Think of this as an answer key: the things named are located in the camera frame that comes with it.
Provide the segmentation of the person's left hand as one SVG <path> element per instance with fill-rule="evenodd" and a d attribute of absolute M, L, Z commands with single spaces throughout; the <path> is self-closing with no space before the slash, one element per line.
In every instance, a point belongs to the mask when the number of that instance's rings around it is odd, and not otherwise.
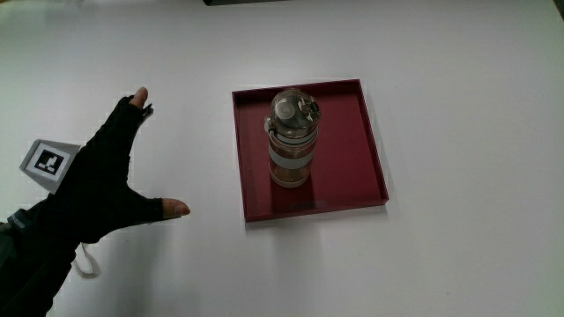
<path fill-rule="evenodd" d="M 94 136 L 80 149 L 54 194 L 23 215 L 39 232 L 62 240 L 94 243 L 108 233 L 190 214 L 172 198 L 147 198 L 130 188 L 130 152 L 150 113 L 146 88 L 121 98 Z"/>

